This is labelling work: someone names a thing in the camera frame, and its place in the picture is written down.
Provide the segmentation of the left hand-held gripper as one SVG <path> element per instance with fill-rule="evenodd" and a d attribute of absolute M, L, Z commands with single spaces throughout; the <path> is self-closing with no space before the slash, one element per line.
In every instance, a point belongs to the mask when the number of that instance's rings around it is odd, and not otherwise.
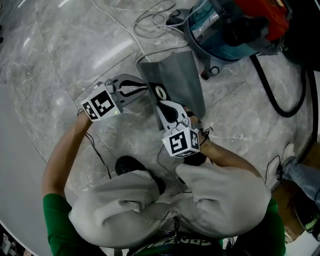
<path fill-rule="evenodd" d="M 112 80 L 98 82 L 92 93 L 81 102 L 81 107 L 92 122 L 101 121 L 121 114 L 119 107 L 137 100 L 147 92 L 147 84 L 139 77 L 130 74 L 119 74 Z"/>

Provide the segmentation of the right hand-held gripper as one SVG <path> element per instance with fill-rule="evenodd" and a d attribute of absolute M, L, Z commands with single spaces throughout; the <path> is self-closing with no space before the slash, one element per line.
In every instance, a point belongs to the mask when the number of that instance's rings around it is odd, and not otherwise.
<path fill-rule="evenodd" d="M 200 151 L 199 130 L 192 129 L 191 120 L 181 104 L 158 101 L 156 111 L 166 130 L 162 143 L 171 157 L 185 158 Z"/>

